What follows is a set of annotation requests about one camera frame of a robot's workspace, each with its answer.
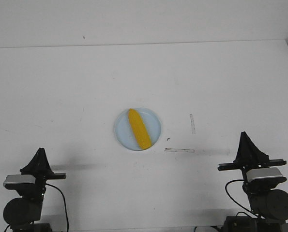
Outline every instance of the white wall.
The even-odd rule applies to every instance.
[[[269,39],[288,0],[0,0],[0,47]]]

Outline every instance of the yellow corn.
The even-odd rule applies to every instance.
[[[143,150],[151,147],[152,142],[150,140],[145,124],[139,113],[134,109],[130,109],[128,116],[133,134],[136,138],[139,147],[142,148]]]

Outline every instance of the cable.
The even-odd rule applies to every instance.
[[[5,228],[4,232],[6,232],[9,227],[10,227],[10,225],[8,225],[8,226]]]
[[[218,227],[216,227],[216,226],[211,226],[211,227],[214,228],[215,230],[221,232],[221,229],[220,229],[220,228],[218,228]]]
[[[47,184],[47,183],[46,183],[46,185],[55,188],[56,190],[58,190],[58,191],[62,194],[63,202],[64,202],[64,209],[65,209],[65,216],[66,216],[66,223],[67,223],[67,230],[66,230],[66,231],[68,232],[68,229],[69,229],[69,222],[68,222],[67,209],[66,209],[66,201],[65,201],[64,194],[63,194],[63,192],[62,192],[58,187],[56,187],[56,186],[54,186],[54,185]]]
[[[245,208],[244,206],[242,206],[241,204],[239,204],[236,200],[233,199],[233,197],[231,197],[231,195],[229,194],[229,192],[227,191],[227,186],[233,182],[238,182],[238,181],[244,181],[244,180],[231,180],[229,182],[227,182],[226,186],[225,186],[225,190],[227,195],[229,196],[229,198],[231,198],[231,200],[233,200],[238,206],[240,206],[241,208],[243,208],[244,210],[246,210],[247,212],[251,213],[252,215],[255,215],[256,217],[258,217],[258,215],[254,214],[253,212],[251,212],[251,210]]]
[[[247,217],[253,218],[253,217],[251,217],[250,215],[248,215],[247,213],[245,213],[245,212],[243,212],[243,211],[238,212],[238,213],[235,215],[235,218],[237,217],[238,214],[245,214]]]

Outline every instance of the white tabletop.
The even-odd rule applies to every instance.
[[[115,119],[130,107],[161,120],[146,151],[115,139]],[[224,185],[241,174],[217,166],[235,159],[241,131],[288,161],[285,41],[0,49],[0,231],[18,196],[2,183],[38,147],[67,173],[48,182],[65,193],[71,230],[220,225],[239,210]],[[280,170],[288,178],[288,164]],[[288,181],[280,188],[288,192]],[[229,191],[248,205],[241,184]],[[42,219],[65,228],[54,189]]]

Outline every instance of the light blue plate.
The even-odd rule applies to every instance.
[[[133,108],[135,109],[143,119],[143,122],[146,126],[146,130],[150,136],[152,145],[154,145],[161,134],[161,123],[157,115],[146,108]],[[133,151],[141,151],[142,148],[137,144],[136,138],[133,134],[132,128],[129,123],[128,117],[129,109],[122,112],[121,115],[116,120],[115,123],[115,134],[117,140],[126,148]]]

